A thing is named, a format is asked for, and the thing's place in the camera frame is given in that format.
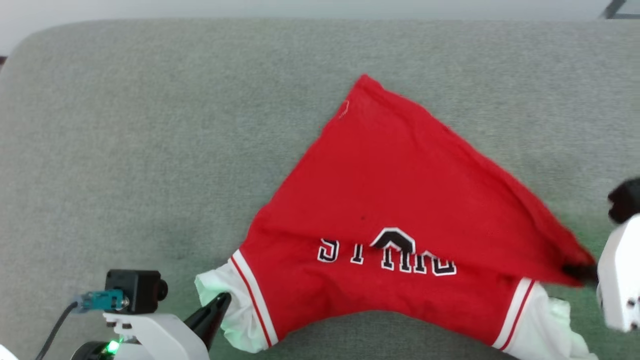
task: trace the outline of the red fabric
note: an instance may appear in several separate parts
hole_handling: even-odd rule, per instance
[[[452,260],[456,273],[435,276],[430,258],[426,274],[402,272],[396,251],[394,269],[384,268],[384,250],[369,245],[386,227],[413,238],[417,254]],[[334,261],[319,260],[321,248],[335,250],[320,239],[339,244]],[[356,244],[362,264],[351,261]],[[521,278],[577,286],[562,266],[594,263],[515,178],[367,76],[259,211],[240,251],[279,339],[323,318],[385,310],[491,345]]]

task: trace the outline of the green led indicator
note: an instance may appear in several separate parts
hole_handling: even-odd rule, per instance
[[[111,355],[115,355],[116,352],[118,352],[119,348],[120,348],[120,343],[117,341],[112,341],[109,343],[109,345],[107,345],[107,352]]]

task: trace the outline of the white background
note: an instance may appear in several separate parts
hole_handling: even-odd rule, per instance
[[[0,55],[83,20],[149,17],[591,20],[610,0],[0,0]]]

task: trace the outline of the red stripe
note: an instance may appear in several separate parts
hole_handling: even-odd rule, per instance
[[[240,274],[240,277],[242,277],[242,280],[244,281],[244,284],[246,285],[246,288],[249,289],[249,296],[251,296],[251,301],[253,302],[253,308],[255,309],[255,313],[258,314],[258,319],[260,320],[260,326],[262,326],[262,331],[264,332],[264,337],[267,339],[267,344],[269,345],[269,347],[271,347],[271,340],[269,339],[269,334],[267,333],[267,328],[264,326],[264,320],[262,320],[262,315],[260,315],[260,310],[258,309],[258,304],[256,304],[255,298],[253,297],[253,292],[251,291],[251,286],[249,286],[249,282],[244,277],[244,274],[242,273],[242,270],[240,270],[240,266],[238,266],[238,264],[236,263],[236,260],[233,258],[233,256],[231,257],[231,261],[233,261],[234,266],[236,267],[236,269],[238,270],[238,273]]]
[[[500,348],[500,351],[504,351],[504,349],[507,348],[507,346],[509,345],[509,342],[511,341],[511,338],[513,337],[513,332],[516,330],[516,326],[518,325],[518,320],[520,319],[520,314],[522,314],[522,309],[524,309],[524,304],[527,302],[527,298],[529,297],[529,293],[531,292],[531,289],[533,289],[533,285],[535,284],[535,281],[531,281],[531,283],[529,284],[529,288],[527,289],[527,292],[524,294],[524,298],[522,299],[522,303],[520,303],[520,309],[518,309],[518,314],[516,315],[516,320],[513,321],[513,325],[511,326],[511,332],[509,333],[509,337],[507,338],[507,341],[504,342],[504,345]]]

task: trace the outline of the gray fabric surface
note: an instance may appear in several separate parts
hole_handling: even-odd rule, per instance
[[[0,343],[33,358],[74,293],[109,268],[158,269],[161,311],[198,305],[193,278],[238,248],[256,211],[364,72],[427,107],[536,192],[599,254],[606,195],[640,174],[627,39],[581,23],[145,20],[64,26],[0,72]],[[636,359],[592,290],[552,288],[601,359]],[[108,339],[72,316],[49,359]],[[392,313],[334,318],[251,356],[507,359]]]

